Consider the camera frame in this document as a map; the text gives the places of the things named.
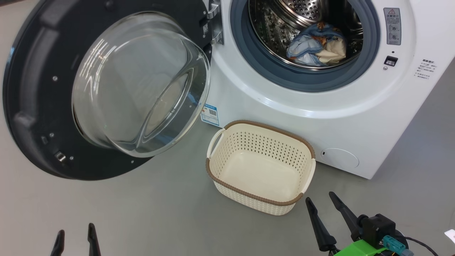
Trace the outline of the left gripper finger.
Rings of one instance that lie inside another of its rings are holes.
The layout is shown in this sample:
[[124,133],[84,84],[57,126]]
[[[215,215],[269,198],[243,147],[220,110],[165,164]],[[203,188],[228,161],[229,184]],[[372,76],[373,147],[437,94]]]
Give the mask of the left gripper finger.
[[65,231],[59,230],[50,255],[51,256],[61,256],[64,251],[64,245],[65,245]]
[[101,256],[100,246],[98,243],[98,237],[96,228],[93,223],[89,224],[87,240],[89,241],[89,256]]

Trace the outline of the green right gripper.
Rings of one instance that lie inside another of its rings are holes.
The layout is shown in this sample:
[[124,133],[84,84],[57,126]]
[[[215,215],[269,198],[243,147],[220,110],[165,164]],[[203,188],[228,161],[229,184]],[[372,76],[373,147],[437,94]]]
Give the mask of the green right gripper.
[[387,250],[382,242],[370,244],[366,240],[360,240],[361,228],[358,224],[358,217],[348,208],[348,206],[346,206],[345,203],[343,203],[343,201],[341,201],[336,193],[329,192],[329,197],[335,206],[335,209],[341,213],[343,219],[345,220],[351,232],[351,239],[354,242],[342,250],[337,249],[336,239],[330,235],[325,225],[320,220],[314,203],[309,197],[307,197],[305,199],[305,203],[309,213],[309,219],[314,230],[317,246],[320,251],[329,252],[329,256],[377,256]]

